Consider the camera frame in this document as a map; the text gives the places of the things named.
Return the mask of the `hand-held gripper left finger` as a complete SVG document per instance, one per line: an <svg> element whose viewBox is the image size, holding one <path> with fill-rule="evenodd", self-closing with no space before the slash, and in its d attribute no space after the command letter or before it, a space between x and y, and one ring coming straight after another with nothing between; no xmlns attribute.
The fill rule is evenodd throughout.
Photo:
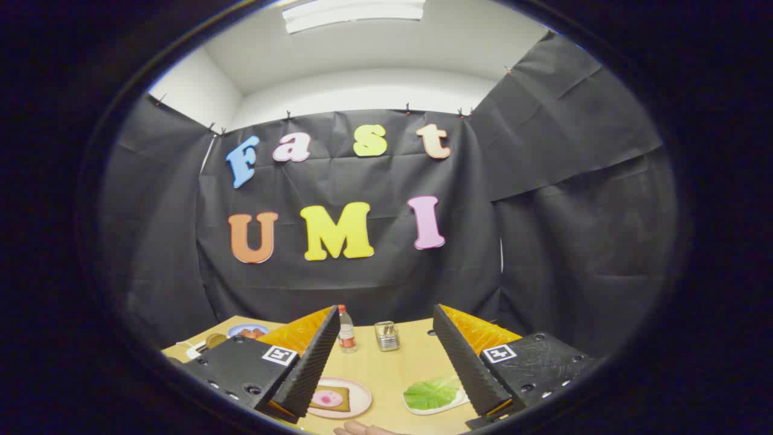
<svg viewBox="0 0 773 435"><path fill-rule="evenodd" d="M340 327L339 309L329 306L259 338L235 334L180 369L226 401L297 423L307 414Z"/></svg>

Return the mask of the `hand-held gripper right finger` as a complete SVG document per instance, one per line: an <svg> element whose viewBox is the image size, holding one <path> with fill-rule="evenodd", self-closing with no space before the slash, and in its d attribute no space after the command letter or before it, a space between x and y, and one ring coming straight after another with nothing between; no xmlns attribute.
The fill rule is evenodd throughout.
<svg viewBox="0 0 773 435"><path fill-rule="evenodd" d="M433 329L477 414L471 430L521 412L566 389L596 364L551 334L520 336L437 304Z"/></svg>

